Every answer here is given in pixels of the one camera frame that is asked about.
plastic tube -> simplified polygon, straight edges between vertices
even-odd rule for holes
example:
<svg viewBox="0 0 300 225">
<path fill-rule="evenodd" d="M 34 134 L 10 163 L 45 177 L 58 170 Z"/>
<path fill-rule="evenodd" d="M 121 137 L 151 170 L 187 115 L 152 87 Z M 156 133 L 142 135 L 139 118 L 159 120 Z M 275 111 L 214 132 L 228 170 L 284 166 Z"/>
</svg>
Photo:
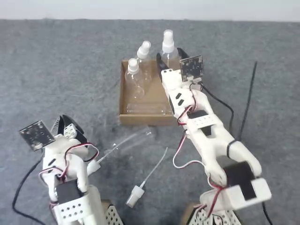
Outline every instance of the plastic tube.
<svg viewBox="0 0 300 225">
<path fill-rule="evenodd" d="M 133 148 L 134 146 L 137 146 L 145 141 L 151 141 L 154 140 L 154 132 L 153 129 L 150 127 L 145 127 L 143 129 L 138 130 L 137 132 L 125 137 L 120 142 L 115 142 L 112 145 L 112 149 L 108 150 L 108 152 L 97 162 L 102 162 L 108 155 L 110 155 L 115 150 L 126 150 Z"/>
</svg>

circuit board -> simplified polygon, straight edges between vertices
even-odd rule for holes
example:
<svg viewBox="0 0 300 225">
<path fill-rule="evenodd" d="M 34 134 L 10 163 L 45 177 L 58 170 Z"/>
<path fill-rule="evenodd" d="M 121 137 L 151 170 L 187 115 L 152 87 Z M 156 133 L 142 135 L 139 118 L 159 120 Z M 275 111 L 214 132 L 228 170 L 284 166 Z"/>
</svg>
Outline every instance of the circuit board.
<svg viewBox="0 0 300 225">
<path fill-rule="evenodd" d="M 193 80 L 203 76 L 203 59 L 201 55 L 180 60 L 182 81 Z"/>
<path fill-rule="evenodd" d="M 37 151 L 55 141 L 45 124 L 39 120 L 19 131 L 33 151 Z"/>
</svg>

white spray nozzle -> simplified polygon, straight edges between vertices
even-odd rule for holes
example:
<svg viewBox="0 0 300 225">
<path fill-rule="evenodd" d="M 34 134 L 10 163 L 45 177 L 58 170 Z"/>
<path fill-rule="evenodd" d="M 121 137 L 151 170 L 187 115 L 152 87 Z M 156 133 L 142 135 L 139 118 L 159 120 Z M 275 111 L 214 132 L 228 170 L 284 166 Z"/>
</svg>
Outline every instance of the white spray nozzle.
<svg viewBox="0 0 300 225">
<path fill-rule="evenodd" d="M 133 208 L 137 200 L 139 200 L 144 193 L 145 191 L 141 187 L 135 185 L 131 191 L 130 197 L 127 199 L 126 205 Z"/>
<path fill-rule="evenodd" d="M 131 58 L 128 61 L 128 72 L 131 74 L 136 74 L 139 71 L 139 65 L 137 63 L 137 60 L 134 58 Z"/>
<path fill-rule="evenodd" d="M 139 47 L 139 50 L 137 50 L 136 53 L 137 57 L 139 57 L 140 59 L 145 59 L 149 54 L 150 47 L 151 47 L 150 41 L 144 41 L 141 47 Z"/>
<path fill-rule="evenodd" d="M 173 31 L 164 31 L 163 52 L 171 53 L 174 51 Z"/>
</svg>

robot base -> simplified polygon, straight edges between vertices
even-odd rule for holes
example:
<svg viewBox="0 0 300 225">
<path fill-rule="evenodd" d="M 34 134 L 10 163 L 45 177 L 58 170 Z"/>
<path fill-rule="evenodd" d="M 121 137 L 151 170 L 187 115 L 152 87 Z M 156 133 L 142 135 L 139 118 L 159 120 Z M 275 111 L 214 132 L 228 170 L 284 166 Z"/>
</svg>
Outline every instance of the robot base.
<svg viewBox="0 0 300 225">
<path fill-rule="evenodd" d="M 238 216 L 232 210 L 214 211 L 212 215 L 206 219 L 206 211 L 197 212 L 191 204 L 185 212 L 182 219 L 182 225 L 243 225 Z"/>
<path fill-rule="evenodd" d="M 123 225 L 116 208 L 102 204 L 98 189 L 90 185 L 83 197 L 59 204 L 53 208 L 58 225 Z"/>
</svg>

white plastic bracket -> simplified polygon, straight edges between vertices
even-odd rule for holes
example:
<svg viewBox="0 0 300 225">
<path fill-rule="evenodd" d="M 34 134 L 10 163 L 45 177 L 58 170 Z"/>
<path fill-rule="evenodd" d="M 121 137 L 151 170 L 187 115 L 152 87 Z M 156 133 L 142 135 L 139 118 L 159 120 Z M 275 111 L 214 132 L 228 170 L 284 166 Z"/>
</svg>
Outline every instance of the white plastic bracket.
<svg viewBox="0 0 300 225">
<path fill-rule="evenodd" d="M 88 225 L 107 225 L 98 189 L 90 185 L 88 193 L 53 208 L 59 225 L 83 220 Z"/>
<path fill-rule="evenodd" d="M 123 222 L 118 215 L 116 208 L 110 205 L 105 213 L 105 218 L 108 225 L 123 225 Z"/>
<path fill-rule="evenodd" d="M 219 119 L 215 114 L 208 114 L 205 116 L 192 119 L 191 122 L 194 123 L 198 129 L 200 129 L 200 128 L 214 125 L 218 122 L 218 120 Z"/>
<path fill-rule="evenodd" d="M 64 128 L 64 136 L 68 139 L 73 139 L 77 136 L 77 131 L 73 123 Z"/>
</svg>

